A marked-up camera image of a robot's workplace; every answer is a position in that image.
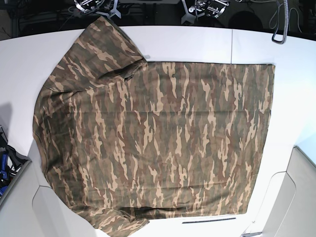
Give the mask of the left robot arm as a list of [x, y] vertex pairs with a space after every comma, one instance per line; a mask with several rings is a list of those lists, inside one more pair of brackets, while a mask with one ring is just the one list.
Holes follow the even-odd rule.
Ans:
[[230, 0], [182, 0], [185, 14], [181, 24], [194, 24], [199, 18], [206, 16], [217, 19], [230, 6]]

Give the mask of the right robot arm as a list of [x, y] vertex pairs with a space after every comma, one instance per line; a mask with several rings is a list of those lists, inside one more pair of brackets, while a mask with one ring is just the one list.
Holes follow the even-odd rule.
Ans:
[[74, 0], [74, 3], [83, 15], [98, 14], [107, 18], [117, 16], [121, 19], [121, 13], [117, 9], [118, 0]]

